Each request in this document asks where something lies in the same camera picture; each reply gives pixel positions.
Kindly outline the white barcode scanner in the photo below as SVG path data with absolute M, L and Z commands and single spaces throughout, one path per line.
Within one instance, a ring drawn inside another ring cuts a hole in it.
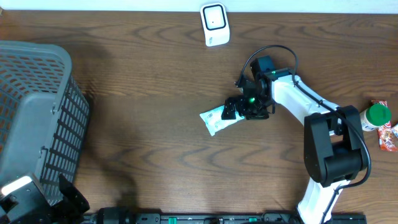
M 227 44 L 230 28 L 225 6 L 220 2 L 205 4 L 200 9 L 205 45 L 214 47 Z

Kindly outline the red snack bar wrapper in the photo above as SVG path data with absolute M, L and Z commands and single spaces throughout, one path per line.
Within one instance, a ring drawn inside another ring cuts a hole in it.
M 384 100 L 372 100 L 371 102 L 372 104 L 379 103 L 388 107 L 387 101 Z M 397 137 L 394 136 L 391 128 L 392 126 L 390 119 L 387 124 L 377 129 L 379 146 L 382 151 L 397 152 Z

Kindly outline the grey plastic basket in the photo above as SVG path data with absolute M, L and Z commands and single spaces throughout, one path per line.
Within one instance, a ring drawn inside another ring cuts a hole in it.
M 89 115 L 67 51 L 1 42 L 1 187 L 30 174 L 51 205 L 61 201 L 58 176 L 74 181 Z

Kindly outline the teal wet wipes pack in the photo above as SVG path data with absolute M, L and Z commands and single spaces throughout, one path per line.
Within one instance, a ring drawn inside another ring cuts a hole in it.
M 200 114 L 200 118 L 204 121 L 211 136 L 214 136 L 216 132 L 244 119 L 244 116 L 240 116 L 238 112 L 235 112 L 235 119 L 222 120 L 221 115 L 223 110 L 224 106 L 219 106 Z

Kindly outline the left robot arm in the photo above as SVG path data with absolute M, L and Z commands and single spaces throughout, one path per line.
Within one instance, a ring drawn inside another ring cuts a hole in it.
M 59 175 L 61 201 L 51 205 L 33 175 L 17 178 L 1 187 L 1 223 L 123 223 L 134 224 L 126 207 L 105 207 L 89 213 L 90 205 L 64 175 Z

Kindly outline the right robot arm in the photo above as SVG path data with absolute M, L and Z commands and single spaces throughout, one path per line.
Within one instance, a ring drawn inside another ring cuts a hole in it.
M 250 63 L 253 80 L 241 75 L 239 96 L 229 97 L 221 119 L 267 119 L 282 105 L 303 125 L 303 158 L 310 180 L 297 206 L 300 223 L 327 223 L 343 189 L 362 171 L 371 170 L 359 111 L 331 103 L 306 86 L 291 68 L 275 68 L 269 56 Z

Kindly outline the green lid jar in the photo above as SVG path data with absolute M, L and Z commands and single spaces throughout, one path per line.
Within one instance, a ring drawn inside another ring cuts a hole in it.
M 363 131 L 374 131 L 387 124 L 391 119 L 391 111 L 388 107 L 376 103 L 360 113 Z

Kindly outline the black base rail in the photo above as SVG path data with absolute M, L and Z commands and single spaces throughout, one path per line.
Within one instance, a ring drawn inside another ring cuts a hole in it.
M 130 224 L 240 224 L 240 223 L 302 223 L 301 218 L 293 213 L 266 212 L 261 215 L 232 215 L 232 214 L 159 214 L 159 213 L 137 213 L 122 212 L 112 214 L 109 212 L 98 212 L 85 215 L 83 223 L 130 223 Z

